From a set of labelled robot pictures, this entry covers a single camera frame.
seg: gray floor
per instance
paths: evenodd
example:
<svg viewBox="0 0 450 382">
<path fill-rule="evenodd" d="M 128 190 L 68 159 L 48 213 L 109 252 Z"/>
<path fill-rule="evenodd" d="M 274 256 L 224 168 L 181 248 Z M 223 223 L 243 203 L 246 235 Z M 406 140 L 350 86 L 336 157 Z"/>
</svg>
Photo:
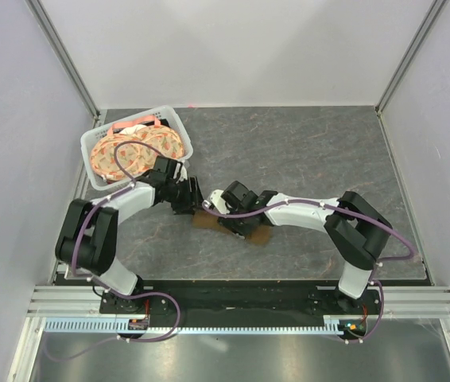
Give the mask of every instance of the gray floor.
<svg viewBox="0 0 450 382">
<path fill-rule="evenodd" d="M 429 320 L 424 325 L 385 320 L 362 345 L 311 335 L 187 334 L 153 344 L 112 341 L 69 362 L 42 357 L 39 381 L 450 382 L 450 357 L 438 326 Z M 109 336 L 50 334 L 47 349 L 55 357 L 69 357 Z"/>
<path fill-rule="evenodd" d="M 138 110 L 112 110 L 107 123 Z M 177 110 L 192 140 L 190 173 L 204 197 L 238 180 L 298 197 L 363 195 L 403 235 L 409 219 L 372 107 L 230 107 Z M 87 198 L 103 195 L 89 189 Z M 343 260 L 323 233 L 273 229 L 265 247 L 191 226 L 169 205 L 142 211 L 118 232 L 117 256 L 145 279 L 337 279 Z M 385 255 L 405 249 L 390 239 Z M 423 279 L 421 257 L 388 263 L 382 279 Z"/>
</svg>

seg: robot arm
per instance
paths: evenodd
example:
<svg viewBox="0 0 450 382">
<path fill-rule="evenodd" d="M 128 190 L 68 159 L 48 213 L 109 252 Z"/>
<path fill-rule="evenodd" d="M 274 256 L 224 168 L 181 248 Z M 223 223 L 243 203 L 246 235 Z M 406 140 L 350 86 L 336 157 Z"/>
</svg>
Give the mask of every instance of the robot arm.
<svg viewBox="0 0 450 382">
<path fill-rule="evenodd" d="M 75 199 L 70 203 L 56 244 L 58 260 L 72 263 L 83 221 L 103 199 L 107 204 L 92 216 L 78 248 L 76 265 L 117 292 L 132 295 L 142 279 L 115 257 L 118 225 L 162 201 L 169 202 L 176 214 L 193 214 L 203 201 L 202 194 L 196 177 L 188 177 L 183 163 L 158 157 L 152 170 L 125 189 L 93 201 Z"/>
<path fill-rule="evenodd" d="M 299 201 L 290 204 L 289 201 L 293 199 Z M 326 204 L 348 209 L 374 218 L 391 228 L 390 223 L 380 213 L 360 195 L 351 191 L 347 191 L 341 198 L 327 200 L 294 198 L 276 191 L 264 191 L 257 196 L 235 181 L 225 191 L 216 190 L 211 193 L 209 201 L 221 214 L 255 212 L 280 202 L 284 203 L 267 209 L 262 214 L 240 219 L 220 217 L 218 222 L 240 236 L 248 236 L 260 224 L 293 225 L 329 234 L 345 259 L 338 284 L 339 291 L 352 299 L 358 299 L 363 294 L 377 259 L 390 237 L 373 224 L 359 220 L 357 225 L 353 226 L 349 220 L 354 218 L 320 207 Z M 312 204 L 305 204 L 305 201 L 312 201 Z"/>
</svg>

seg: gray countertop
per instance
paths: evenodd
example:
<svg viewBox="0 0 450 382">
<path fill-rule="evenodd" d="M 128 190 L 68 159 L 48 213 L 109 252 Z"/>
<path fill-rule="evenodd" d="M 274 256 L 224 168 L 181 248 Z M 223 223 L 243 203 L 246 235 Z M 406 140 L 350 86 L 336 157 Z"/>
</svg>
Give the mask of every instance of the gray countertop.
<svg viewBox="0 0 450 382">
<path fill-rule="evenodd" d="M 139 112 L 110 110 L 106 123 Z M 295 197 L 360 193 L 404 236 L 409 218 L 372 107 L 224 107 L 178 109 L 192 140 L 189 173 L 204 197 L 234 180 L 260 193 Z M 102 196 L 91 188 L 87 198 Z M 264 247 L 193 228 L 168 204 L 121 224 L 117 257 L 144 279 L 338 279 L 343 260 L 329 237 L 276 227 Z M 391 238 L 383 255 L 404 255 Z M 387 263 L 382 279 L 424 279 L 421 257 Z"/>
</svg>

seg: white wall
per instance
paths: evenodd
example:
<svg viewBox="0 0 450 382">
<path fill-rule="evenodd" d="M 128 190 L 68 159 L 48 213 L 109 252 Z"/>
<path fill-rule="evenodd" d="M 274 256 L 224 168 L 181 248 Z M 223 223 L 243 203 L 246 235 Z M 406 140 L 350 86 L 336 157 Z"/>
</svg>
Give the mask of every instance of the white wall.
<svg viewBox="0 0 450 382">
<path fill-rule="evenodd" d="M 431 0 L 42 0 L 99 107 L 375 104 Z"/>
<path fill-rule="evenodd" d="M 430 270 L 450 286 L 450 2 L 385 118 Z"/>
<path fill-rule="evenodd" d="M 0 381 L 35 283 L 46 282 L 91 127 L 23 0 L 0 0 Z"/>
</svg>

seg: plastic basket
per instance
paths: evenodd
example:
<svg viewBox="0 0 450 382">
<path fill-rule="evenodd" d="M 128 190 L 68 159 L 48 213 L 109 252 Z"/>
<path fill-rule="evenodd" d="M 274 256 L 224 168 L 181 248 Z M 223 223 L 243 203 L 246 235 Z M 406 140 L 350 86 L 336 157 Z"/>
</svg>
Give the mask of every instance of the plastic basket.
<svg viewBox="0 0 450 382">
<path fill-rule="evenodd" d="M 188 133 L 184 129 L 183 123 L 180 121 L 179 115 L 177 115 L 174 109 L 172 109 L 170 106 L 160 106 L 148 111 L 143 111 L 142 113 L 130 115 L 129 117 L 125 117 L 123 119 L 118 119 L 117 121 L 114 121 L 112 123 L 108 123 L 101 127 L 89 130 L 82 135 L 82 138 L 80 138 L 80 149 L 82 150 L 83 164 L 85 166 L 87 176 L 89 177 L 91 185 L 94 189 L 97 189 L 98 191 L 113 189 L 118 185 L 125 185 L 130 181 L 130 179 L 128 178 L 121 181 L 115 181 L 114 183 L 110 184 L 104 181 L 91 168 L 91 163 L 89 162 L 91 151 L 94 148 L 95 144 L 98 143 L 101 138 L 107 135 L 107 131 L 112 126 L 112 124 L 118 121 L 130 121 L 131 119 L 136 119 L 145 115 L 156 115 L 159 119 L 166 119 L 169 123 L 169 127 L 171 129 L 174 129 L 179 134 L 181 140 L 183 141 L 184 147 L 184 157 L 179 160 L 185 162 L 185 165 L 188 166 L 188 159 L 193 154 L 192 142 L 188 137 Z"/>
</svg>

